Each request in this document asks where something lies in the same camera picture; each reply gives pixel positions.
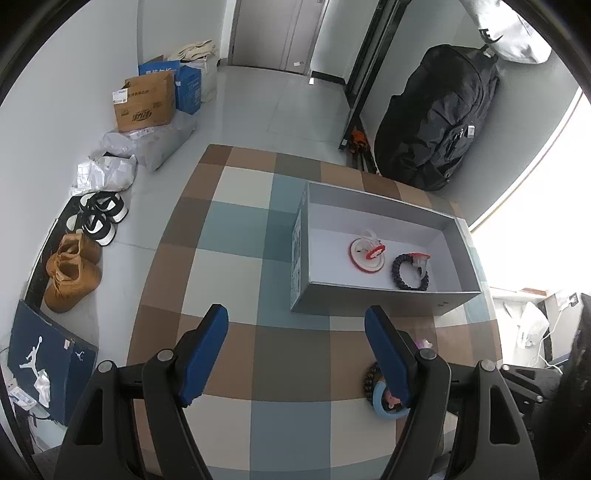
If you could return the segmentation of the white round badge red rim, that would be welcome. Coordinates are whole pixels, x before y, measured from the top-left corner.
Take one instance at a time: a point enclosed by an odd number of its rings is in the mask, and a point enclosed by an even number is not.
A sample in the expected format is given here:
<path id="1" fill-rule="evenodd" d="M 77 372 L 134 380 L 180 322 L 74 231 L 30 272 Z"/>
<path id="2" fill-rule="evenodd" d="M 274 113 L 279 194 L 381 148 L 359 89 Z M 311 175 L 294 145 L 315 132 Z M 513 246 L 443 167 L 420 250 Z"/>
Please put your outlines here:
<path id="1" fill-rule="evenodd" d="M 367 237 L 353 240 L 349 246 L 349 258 L 359 270 L 375 274 L 384 268 L 386 246 L 380 241 Z"/>

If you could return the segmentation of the checkered tablecloth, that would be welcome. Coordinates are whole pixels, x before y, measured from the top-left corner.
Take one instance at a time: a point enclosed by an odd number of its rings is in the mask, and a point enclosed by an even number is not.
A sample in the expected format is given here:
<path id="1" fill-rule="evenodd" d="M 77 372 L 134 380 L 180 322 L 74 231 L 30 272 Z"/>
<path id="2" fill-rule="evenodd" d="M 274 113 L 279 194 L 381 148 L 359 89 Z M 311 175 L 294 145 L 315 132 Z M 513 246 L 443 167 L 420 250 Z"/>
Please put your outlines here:
<path id="1" fill-rule="evenodd" d="M 144 284 L 131 364 L 173 346 L 214 303 L 229 329 L 185 416 L 216 479 L 375 479 L 404 424 L 363 398 L 373 360 L 359 318 L 290 311 L 290 234 L 310 181 L 458 215 L 430 193 L 303 157 L 211 144 L 182 172 Z"/>

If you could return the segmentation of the grey open cardboard box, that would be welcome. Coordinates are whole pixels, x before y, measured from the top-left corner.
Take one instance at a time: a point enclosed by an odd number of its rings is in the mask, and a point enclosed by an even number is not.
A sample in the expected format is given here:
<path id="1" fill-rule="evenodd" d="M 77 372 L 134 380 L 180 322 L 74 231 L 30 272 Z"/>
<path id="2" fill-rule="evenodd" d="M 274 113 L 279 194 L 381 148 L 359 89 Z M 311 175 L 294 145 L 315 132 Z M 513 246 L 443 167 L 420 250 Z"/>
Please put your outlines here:
<path id="1" fill-rule="evenodd" d="M 410 203 L 311 182 L 291 237 L 290 309 L 362 316 L 441 316 L 482 292 L 459 219 Z"/>

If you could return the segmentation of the tan boots pair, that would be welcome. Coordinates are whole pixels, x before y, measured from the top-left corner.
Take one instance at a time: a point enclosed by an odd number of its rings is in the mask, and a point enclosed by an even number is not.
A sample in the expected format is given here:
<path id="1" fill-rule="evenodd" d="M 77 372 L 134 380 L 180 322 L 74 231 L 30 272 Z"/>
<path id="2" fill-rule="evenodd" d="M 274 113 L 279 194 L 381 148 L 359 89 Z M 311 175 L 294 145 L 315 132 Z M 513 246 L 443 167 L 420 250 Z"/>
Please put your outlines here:
<path id="1" fill-rule="evenodd" d="M 55 313 L 72 310 L 100 284 L 101 247 L 84 233 L 62 237 L 57 251 L 46 262 L 50 278 L 44 293 L 46 306 Z"/>

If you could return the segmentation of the navy Jordan shoe box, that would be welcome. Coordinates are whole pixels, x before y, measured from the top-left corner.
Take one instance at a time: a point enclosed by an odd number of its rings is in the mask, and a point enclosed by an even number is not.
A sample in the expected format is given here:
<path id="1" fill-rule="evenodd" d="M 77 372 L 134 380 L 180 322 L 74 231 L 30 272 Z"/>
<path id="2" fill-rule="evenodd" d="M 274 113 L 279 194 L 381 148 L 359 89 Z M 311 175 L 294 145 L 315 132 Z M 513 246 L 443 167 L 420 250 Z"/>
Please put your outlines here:
<path id="1" fill-rule="evenodd" d="M 93 373 L 97 348 L 40 310 L 18 303 L 8 368 L 19 388 L 67 426 Z"/>

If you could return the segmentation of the black white sandals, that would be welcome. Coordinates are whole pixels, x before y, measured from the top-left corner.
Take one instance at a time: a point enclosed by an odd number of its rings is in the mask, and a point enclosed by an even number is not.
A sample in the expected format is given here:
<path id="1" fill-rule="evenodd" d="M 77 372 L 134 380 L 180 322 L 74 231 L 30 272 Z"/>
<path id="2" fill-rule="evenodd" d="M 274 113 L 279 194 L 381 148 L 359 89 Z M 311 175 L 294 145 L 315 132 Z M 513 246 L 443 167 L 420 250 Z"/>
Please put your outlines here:
<path id="1" fill-rule="evenodd" d="M 99 246 L 110 245 L 117 225 L 127 216 L 128 208 L 117 192 L 95 192 L 82 195 L 78 211 L 65 223 L 67 233 L 84 233 Z"/>

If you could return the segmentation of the white plastic bag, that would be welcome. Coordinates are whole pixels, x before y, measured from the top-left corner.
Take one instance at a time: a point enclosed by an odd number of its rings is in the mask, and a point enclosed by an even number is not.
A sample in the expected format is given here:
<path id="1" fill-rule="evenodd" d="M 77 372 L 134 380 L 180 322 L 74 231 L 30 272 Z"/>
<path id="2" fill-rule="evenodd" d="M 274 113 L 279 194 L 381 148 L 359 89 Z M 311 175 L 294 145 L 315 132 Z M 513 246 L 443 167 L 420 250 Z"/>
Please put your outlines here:
<path id="1" fill-rule="evenodd" d="M 87 193 L 127 190 L 134 183 L 136 169 L 137 161 L 134 156 L 88 158 L 77 165 L 70 194 L 79 196 Z"/>

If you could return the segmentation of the grey plastic mailer bag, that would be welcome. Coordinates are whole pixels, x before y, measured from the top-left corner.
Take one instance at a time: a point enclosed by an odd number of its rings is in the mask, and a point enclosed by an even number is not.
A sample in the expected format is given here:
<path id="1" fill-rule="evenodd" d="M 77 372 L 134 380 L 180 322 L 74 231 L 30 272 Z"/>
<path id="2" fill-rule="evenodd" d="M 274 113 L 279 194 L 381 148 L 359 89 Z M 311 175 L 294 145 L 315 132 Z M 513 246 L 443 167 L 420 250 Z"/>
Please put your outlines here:
<path id="1" fill-rule="evenodd" d="M 197 128 L 197 114 L 176 111 L 169 124 L 120 133 L 105 133 L 100 148 L 118 157 L 134 156 L 148 172 L 158 170 Z"/>

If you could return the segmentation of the black backpack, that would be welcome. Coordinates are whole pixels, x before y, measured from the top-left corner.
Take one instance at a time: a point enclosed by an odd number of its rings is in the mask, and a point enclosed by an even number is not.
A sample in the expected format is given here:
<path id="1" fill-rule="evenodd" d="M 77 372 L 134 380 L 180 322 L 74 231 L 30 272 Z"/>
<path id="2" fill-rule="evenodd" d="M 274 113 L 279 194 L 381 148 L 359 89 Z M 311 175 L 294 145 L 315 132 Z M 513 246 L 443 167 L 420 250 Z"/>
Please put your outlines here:
<path id="1" fill-rule="evenodd" d="M 500 83 L 498 60 L 488 47 L 430 48 L 377 131 L 381 175 L 424 191 L 444 188 L 483 129 Z"/>

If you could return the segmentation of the brown cardboard box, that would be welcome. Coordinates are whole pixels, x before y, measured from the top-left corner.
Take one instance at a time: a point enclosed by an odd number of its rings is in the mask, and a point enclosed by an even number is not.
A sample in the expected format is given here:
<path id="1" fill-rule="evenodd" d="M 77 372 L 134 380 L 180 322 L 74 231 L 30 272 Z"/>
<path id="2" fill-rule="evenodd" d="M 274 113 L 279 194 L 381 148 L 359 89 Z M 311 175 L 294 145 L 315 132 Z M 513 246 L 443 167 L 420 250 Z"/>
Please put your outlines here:
<path id="1" fill-rule="evenodd" d="M 167 125 L 175 113 L 174 75 L 161 71 L 129 78 L 111 99 L 119 132 Z"/>

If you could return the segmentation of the blue cardboard box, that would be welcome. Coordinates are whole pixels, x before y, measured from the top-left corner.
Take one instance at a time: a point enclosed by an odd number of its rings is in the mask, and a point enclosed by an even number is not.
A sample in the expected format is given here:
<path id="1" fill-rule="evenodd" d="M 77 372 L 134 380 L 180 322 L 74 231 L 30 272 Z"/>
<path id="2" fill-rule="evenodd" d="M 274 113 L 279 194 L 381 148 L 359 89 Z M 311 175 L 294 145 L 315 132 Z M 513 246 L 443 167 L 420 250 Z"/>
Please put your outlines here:
<path id="1" fill-rule="evenodd" d="M 138 66 L 139 75 L 171 71 L 174 76 L 176 109 L 193 115 L 201 104 L 201 71 L 179 60 L 151 61 Z"/>

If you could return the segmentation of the beige tote bag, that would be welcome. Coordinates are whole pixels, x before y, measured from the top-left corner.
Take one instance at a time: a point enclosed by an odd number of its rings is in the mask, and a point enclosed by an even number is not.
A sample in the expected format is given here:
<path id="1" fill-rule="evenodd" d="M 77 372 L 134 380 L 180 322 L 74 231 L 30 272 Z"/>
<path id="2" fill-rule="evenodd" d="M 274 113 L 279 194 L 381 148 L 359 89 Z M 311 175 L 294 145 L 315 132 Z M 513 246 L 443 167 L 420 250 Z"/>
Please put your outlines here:
<path id="1" fill-rule="evenodd" d="M 168 59 L 171 61 L 180 61 L 181 63 L 192 63 L 195 61 L 205 61 L 217 55 L 217 46 L 214 40 L 208 39 L 195 43 L 189 43 L 173 52 Z"/>

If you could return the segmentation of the grey door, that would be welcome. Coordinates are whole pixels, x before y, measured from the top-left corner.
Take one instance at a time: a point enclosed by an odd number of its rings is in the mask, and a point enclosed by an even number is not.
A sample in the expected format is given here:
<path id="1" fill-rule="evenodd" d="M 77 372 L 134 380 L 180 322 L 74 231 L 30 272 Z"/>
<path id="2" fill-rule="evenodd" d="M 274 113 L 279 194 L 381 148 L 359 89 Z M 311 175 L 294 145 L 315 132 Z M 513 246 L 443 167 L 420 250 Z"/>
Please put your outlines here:
<path id="1" fill-rule="evenodd" d="M 228 63 L 308 74 L 327 8 L 325 0 L 236 2 Z"/>

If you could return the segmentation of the white hanging bag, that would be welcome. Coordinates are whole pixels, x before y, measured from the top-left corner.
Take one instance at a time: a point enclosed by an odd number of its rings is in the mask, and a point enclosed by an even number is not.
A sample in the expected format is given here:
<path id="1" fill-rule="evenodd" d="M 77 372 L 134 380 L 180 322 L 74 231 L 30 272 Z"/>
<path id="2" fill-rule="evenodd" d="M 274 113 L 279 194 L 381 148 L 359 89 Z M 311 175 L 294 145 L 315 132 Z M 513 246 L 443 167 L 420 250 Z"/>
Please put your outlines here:
<path id="1" fill-rule="evenodd" d="M 539 65 L 551 56 L 545 39 L 504 1 L 461 0 L 482 40 L 503 60 Z"/>

